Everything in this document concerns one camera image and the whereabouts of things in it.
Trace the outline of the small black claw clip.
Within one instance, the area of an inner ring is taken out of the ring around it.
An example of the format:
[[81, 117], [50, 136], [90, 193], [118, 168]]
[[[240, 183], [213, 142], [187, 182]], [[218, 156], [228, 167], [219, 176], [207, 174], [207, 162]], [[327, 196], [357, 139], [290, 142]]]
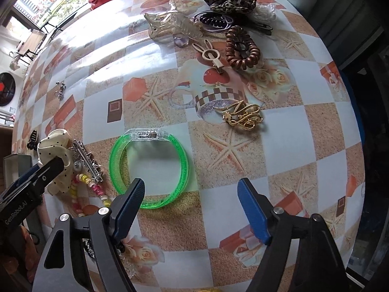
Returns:
[[38, 133], [36, 130], [33, 130], [30, 134], [28, 143], [26, 144], [26, 148], [29, 150], [37, 150], [39, 141], [38, 141]]

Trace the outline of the silver rhinestone hair clip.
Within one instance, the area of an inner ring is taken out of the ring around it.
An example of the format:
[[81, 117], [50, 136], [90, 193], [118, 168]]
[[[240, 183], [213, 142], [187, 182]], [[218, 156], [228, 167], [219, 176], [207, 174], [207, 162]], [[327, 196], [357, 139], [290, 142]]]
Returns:
[[94, 155], [86, 150], [82, 141], [74, 139], [71, 149], [73, 150], [74, 159], [81, 162], [83, 168], [91, 174], [92, 180], [96, 183], [102, 183], [104, 172], [101, 165], [96, 161]]

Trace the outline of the green glitter bangle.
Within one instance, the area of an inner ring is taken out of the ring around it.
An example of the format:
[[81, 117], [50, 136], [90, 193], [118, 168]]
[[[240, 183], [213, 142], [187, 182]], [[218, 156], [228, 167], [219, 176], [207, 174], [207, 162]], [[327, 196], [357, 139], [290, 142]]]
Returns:
[[189, 182], [189, 157], [180, 141], [162, 128], [131, 128], [111, 149], [109, 175], [118, 194], [130, 182], [143, 180], [142, 209], [156, 210], [172, 204]]

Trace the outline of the grey jewelry tray box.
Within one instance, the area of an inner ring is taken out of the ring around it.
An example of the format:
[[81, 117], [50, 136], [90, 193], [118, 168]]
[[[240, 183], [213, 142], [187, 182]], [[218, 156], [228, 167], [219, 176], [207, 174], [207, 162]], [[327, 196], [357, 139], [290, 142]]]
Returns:
[[32, 166], [32, 157], [26, 154], [11, 154], [3, 158], [3, 175], [5, 188], [15, 182]]

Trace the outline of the small silver charm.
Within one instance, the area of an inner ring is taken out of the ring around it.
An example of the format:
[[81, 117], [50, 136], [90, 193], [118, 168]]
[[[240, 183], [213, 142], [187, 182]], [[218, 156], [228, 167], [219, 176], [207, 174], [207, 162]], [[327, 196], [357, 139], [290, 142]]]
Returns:
[[57, 90], [55, 91], [55, 96], [59, 99], [59, 100], [62, 100], [63, 99], [63, 94], [64, 94], [64, 91], [66, 89], [66, 84], [64, 81], [61, 81], [61, 82], [56, 82], [56, 85], [57, 85]]

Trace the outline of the white washing machine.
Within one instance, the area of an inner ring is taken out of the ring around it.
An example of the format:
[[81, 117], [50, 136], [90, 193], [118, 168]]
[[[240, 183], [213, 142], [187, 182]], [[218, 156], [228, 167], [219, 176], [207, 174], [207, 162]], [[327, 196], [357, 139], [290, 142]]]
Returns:
[[10, 73], [0, 74], [0, 106], [4, 107], [10, 104], [16, 92], [16, 83]]

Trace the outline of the folding lounge chair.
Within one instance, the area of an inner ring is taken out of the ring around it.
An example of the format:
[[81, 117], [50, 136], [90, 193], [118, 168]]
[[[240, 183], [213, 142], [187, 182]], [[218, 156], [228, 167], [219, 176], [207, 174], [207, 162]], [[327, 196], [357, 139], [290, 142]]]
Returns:
[[47, 34], [41, 30], [32, 30], [25, 42], [21, 42], [17, 47], [17, 54], [20, 60], [26, 65], [31, 64], [34, 58], [38, 55], [40, 46], [44, 42]]

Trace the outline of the gold ornate brooch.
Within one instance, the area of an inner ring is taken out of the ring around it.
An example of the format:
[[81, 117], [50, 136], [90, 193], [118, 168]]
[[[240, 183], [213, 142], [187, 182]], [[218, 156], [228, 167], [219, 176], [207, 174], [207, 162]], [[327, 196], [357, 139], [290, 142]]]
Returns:
[[263, 122], [261, 107], [253, 103], [247, 104], [243, 100], [223, 108], [214, 108], [214, 110], [221, 114], [222, 119], [229, 126], [243, 130], [254, 130]]

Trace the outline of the patterned tablecloth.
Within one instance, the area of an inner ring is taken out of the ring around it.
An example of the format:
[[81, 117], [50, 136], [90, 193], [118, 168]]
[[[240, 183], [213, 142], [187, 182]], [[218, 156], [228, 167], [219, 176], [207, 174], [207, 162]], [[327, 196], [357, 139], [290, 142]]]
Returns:
[[[351, 256], [365, 191], [361, 138], [349, 95], [326, 46], [288, 0], [273, 32], [254, 30], [254, 69], [218, 74], [192, 46], [156, 43], [144, 13], [169, 0], [113, 0], [77, 20], [31, 64], [20, 98], [13, 150], [30, 133], [65, 128], [109, 170], [116, 140], [131, 128], [162, 128], [184, 147], [188, 185], [172, 204], [141, 210], [124, 243], [138, 291], [244, 291], [264, 246], [248, 230], [237, 182], [289, 213], [323, 216], [344, 262]], [[203, 0], [174, 0], [191, 17]], [[64, 81], [63, 99], [55, 96]], [[214, 108], [261, 107], [254, 130], [229, 126]]]

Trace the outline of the large clear claw clip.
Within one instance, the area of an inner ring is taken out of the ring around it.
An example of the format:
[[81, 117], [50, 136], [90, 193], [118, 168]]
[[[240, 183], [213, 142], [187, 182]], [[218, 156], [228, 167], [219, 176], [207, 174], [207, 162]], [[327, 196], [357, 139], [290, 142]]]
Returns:
[[194, 41], [203, 37], [201, 28], [178, 10], [174, 0], [169, 0], [169, 10], [144, 13], [144, 18], [149, 24], [148, 34], [152, 40], [174, 34], [182, 34]]

